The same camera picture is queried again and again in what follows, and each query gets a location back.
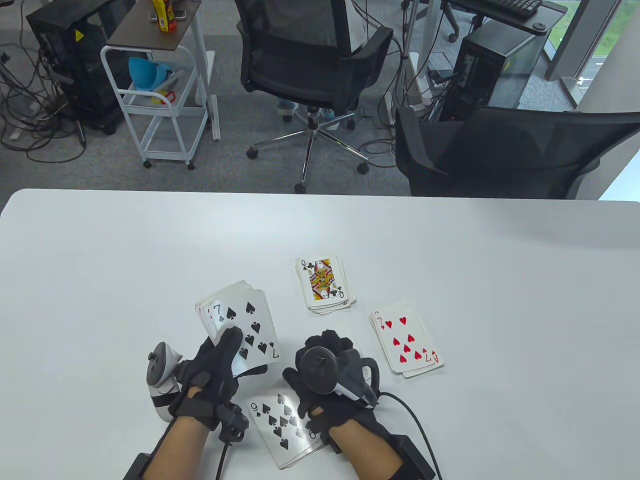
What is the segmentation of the person's right hand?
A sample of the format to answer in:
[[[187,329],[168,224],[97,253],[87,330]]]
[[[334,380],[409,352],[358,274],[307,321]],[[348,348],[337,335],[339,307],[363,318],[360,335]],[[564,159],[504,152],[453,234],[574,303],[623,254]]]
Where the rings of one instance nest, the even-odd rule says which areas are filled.
[[[338,356],[352,349],[354,344],[347,337],[340,337],[334,330],[324,330],[320,335],[306,339],[304,347],[295,354],[295,368],[288,366],[282,372],[282,378],[297,394],[299,404],[297,414],[300,418],[309,418],[307,426],[315,434],[328,434],[330,428],[343,426],[349,420],[355,420],[371,433],[385,441],[391,439],[388,430],[378,422],[374,410],[336,393],[320,394],[312,391],[302,380],[301,365],[304,354],[311,348],[322,347]]]

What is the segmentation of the person's left hand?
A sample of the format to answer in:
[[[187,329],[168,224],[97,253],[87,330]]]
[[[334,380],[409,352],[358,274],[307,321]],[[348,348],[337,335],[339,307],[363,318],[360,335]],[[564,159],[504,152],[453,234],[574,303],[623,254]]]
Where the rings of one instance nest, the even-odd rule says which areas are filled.
[[[168,409],[173,418],[194,418],[210,431],[217,429],[221,423],[217,407],[228,405],[239,387],[232,363],[243,339],[237,326],[225,329],[217,344],[210,337],[205,339],[178,375],[182,392]]]

